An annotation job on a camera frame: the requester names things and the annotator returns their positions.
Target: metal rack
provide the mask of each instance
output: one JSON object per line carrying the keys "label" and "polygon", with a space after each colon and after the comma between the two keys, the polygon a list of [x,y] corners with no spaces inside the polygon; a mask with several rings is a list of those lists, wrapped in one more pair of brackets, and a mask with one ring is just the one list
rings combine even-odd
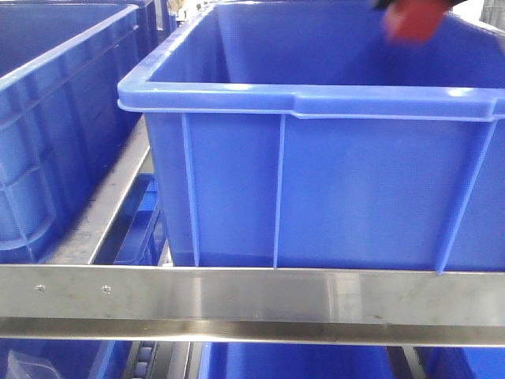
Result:
{"label": "metal rack", "polygon": [[142,119],[51,260],[0,265],[1,337],[505,346],[500,272],[91,265],[148,151]]}

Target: red object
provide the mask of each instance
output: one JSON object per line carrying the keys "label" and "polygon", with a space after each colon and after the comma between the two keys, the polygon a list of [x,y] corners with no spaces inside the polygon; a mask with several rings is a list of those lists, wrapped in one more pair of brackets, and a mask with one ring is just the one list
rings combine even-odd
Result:
{"label": "red object", "polygon": [[383,19],[387,36],[389,39],[426,42],[451,7],[448,0],[396,0],[387,8]]}

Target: blue plastic crate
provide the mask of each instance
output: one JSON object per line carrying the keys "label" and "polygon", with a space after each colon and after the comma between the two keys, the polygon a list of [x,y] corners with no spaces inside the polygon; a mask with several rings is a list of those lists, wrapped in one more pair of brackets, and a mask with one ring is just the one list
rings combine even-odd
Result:
{"label": "blue plastic crate", "polygon": [[135,9],[0,5],[0,263],[47,257],[137,122]]}
{"label": "blue plastic crate", "polygon": [[206,343],[199,379],[393,379],[385,347]]}
{"label": "blue plastic crate", "polygon": [[139,58],[142,59],[158,46],[154,0],[0,0],[0,4],[134,4],[138,6],[136,33]]}
{"label": "blue plastic crate", "polygon": [[435,347],[418,349],[429,379],[502,379],[505,349]]}
{"label": "blue plastic crate", "polygon": [[[139,180],[150,184],[131,217],[115,265],[157,265],[166,241],[155,180],[149,174],[141,176]],[[129,341],[0,339],[0,377],[26,379],[28,374],[34,379],[121,379],[131,345]]]}
{"label": "blue plastic crate", "polygon": [[149,180],[149,185],[118,252],[116,265],[157,265],[165,246],[156,181],[151,174],[140,176]]}
{"label": "blue plastic crate", "polygon": [[177,265],[504,270],[503,34],[363,1],[207,7],[119,85]]}

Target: metal shelf frame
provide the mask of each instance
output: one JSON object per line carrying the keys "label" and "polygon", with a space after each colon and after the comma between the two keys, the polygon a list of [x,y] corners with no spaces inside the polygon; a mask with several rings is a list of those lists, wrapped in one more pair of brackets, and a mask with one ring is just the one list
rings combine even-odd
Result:
{"label": "metal shelf frame", "polygon": [[0,337],[505,346],[505,273],[91,265],[149,151],[143,119],[47,265],[0,265]]}

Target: plastic crate rim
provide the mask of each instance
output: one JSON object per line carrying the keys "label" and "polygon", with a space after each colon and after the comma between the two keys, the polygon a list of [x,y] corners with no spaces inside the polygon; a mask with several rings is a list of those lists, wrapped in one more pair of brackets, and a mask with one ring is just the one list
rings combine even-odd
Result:
{"label": "plastic crate rim", "polygon": [[[134,12],[139,8],[138,6],[135,6],[132,4],[128,4],[128,5],[94,4],[94,5],[95,6],[109,6],[109,7],[116,6],[116,7],[118,7],[119,11],[116,12],[115,14],[113,14],[112,16],[110,16],[104,20],[101,20],[100,22],[91,26],[90,28],[84,30],[82,33],[79,33],[79,34],[75,35],[74,37],[66,40],[65,42],[60,43],[56,47],[53,47],[52,49],[42,53],[41,55],[38,55],[36,58],[26,62],[24,65],[19,66],[16,69],[8,72],[3,77],[0,77],[0,91],[3,91],[6,88],[10,87],[11,85],[17,83],[21,78],[26,77],[31,72],[38,69],[41,65],[55,60],[57,57],[66,53],[68,50],[83,43],[90,36],[93,36],[96,33],[101,32],[105,28],[111,26],[116,21],[121,20],[127,14],[130,14],[131,12]],[[27,4],[27,3],[14,5],[14,4],[5,4],[5,3],[0,2],[0,10],[2,8],[6,8],[8,6],[21,7],[21,6],[44,6],[44,5],[42,5],[42,4]],[[87,5],[58,3],[58,6],[76,7],[77,8],[77,7],[85,7]]]}

